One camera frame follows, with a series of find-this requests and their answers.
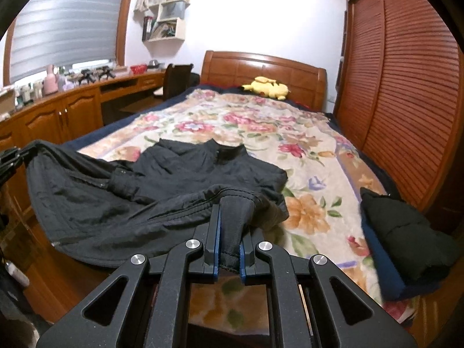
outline yellow plush toy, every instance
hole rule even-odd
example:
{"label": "yellow plush toy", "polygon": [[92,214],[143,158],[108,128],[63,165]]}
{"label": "yellow plush toy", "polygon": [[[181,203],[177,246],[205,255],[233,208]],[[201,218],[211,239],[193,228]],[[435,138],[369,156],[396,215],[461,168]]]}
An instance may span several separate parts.
{"label": "yellow plush toy", "polygon": [[279,101],[283,101],[289,93],[286,85],[279,84],[276,80],[270,80],[266,77],[256,77],[250,85],[243,85],[242,87],[264,97],[277,98]]}

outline wooden window frame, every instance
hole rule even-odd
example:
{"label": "wooden window frame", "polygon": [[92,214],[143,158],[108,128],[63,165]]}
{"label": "wooden window frame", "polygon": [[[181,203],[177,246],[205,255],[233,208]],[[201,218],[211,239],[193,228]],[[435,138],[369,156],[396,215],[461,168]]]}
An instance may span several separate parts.
{"label": "wooden window frame", "polygon": [[[121,0],[121,7],[119,8],[119,18],[116,33],[116,62],[118,65],[124,65],[126,56],[126,34],[127,34],[127,21],[129,17],[129,7],[131,0]],[[3,57],[3,85],[10,85],[10,61],[11,61],[11,45],[13,41],[13,34],[15,33],[16,19],[12,22],[8,31],[6,32],[5,40],[5,53]]]}

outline sliding wardrobe door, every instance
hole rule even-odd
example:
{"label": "sliding wardrobe door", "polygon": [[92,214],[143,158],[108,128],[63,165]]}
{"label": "sliding wardrobe door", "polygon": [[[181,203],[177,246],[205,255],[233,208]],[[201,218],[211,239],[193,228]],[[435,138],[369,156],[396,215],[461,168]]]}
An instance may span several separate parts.
{"label": "sliding wardrobe door", "polygon": [[[388,171],[404,199],[422,209],[437,188],[454,140],[458,46],[427,0],[384,0],[384,6],[380,87],[361,149]],[[378,37],[370,34],[367,41]]]}
{"label": "sliding wardrobe door", "polygon": [[358,148],[363,146],[379,87],[383,58],[382,0],[354,0],[349,55],[337,119],[343,133]]}

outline triangular cutout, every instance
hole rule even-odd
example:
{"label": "triangular cutout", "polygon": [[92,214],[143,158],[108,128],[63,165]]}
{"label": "triangular cutout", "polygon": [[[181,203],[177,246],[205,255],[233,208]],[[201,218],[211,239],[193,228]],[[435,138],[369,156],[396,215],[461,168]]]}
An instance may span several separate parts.
{"label": "triangular cutout", "polygon": [[340,279],[331,277],[330,285],[337,297],[338,305],[342,309],[345,322],[349,326],[372,317],[372,310],[365,305]]}
{"label": "triangular cutout", "polygon": [[119,278],[85,310],[84,317],[102,326],[109,326],[127,284],[127,278]]}

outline dark blue bed sheet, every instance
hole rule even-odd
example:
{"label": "dark blue bed sheet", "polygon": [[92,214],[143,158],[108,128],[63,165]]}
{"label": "dark blue bed sheet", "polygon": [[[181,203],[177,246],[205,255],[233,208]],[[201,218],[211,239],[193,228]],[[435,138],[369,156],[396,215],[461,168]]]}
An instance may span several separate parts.
{"label": "dark blue bed sheet", "polygon": [[[200,85],[193,88],[187,89],[184,93],[171,98],[153,108],[145,110],[141,113],[137,113],[135,115],[129,116],[128,118],[121,119],[115,123],[109,124],[104,126],[101,129],[98,129],[94,132],[89,133],[88,135],[82,136],[78,139],[73,141],[64,143],[65,147],[68,147],[73,150],[82,149],[94,142],[97,142],[104,137],[110,135],[111,133],[127,126],[128,124],[132,123],[134,119],[140,116],[142,113],[147,113],[150,111],[161,111],[165,108],[171,107],[177,103],[183,102],[187,95],[193,92],[195,89],[209,89],[219,92],[221,94],[225,93],[235,93],[235,94],[242,94],[242,95],[254,95],[252,92],[244,91],[239,88],[231,88],[231,89],[222,89],[215,86],[210,85]],[[300,104],[294,103],[292,101],[286,101],[288,104],[299,108],[301,110],[310,111],[310,109],[302,106]],[[342,133],[340,127],[335,120],[335,117],[331,113],[327,113],[326,116],[329,118],[329,125],[331,128]],[[396,188],[395,183],[391,179],[391,177],[387,174],[387,172],[377,165],[365,154],[360,153],[361,158],[366,162],[366,164],[372,169],[374,174],[379,178],[380,182],[385,188],[385,191],[390,194],[392,197],[399,198],[400,193]],[[434,292],[439,288],[439,283],[431,283],[431,284],[420,284],[420,283],[408,283],[406,284],[404,280],[401,278],[400,273],[396,270],[393,262],[391,261],[388,253],[384,250],[382,244],[380,243],[379,239],[375,235],[374,230],[369,226],[367,223],[367,219],[365,214],[361,211],[362,214],[362,221],[361,227],[364,231],[364,236],[366,238],[366,242],[369,246],[369,249],[372,253],[372,258],[374,260],[375,268],[377,270],[377,276],[379,277],[379,286],[380,291],[382,293],[383,299],[387,301],[398,301],[406,298],[411,298],[415,296],[419,296],[422,294],[427,294]]]}

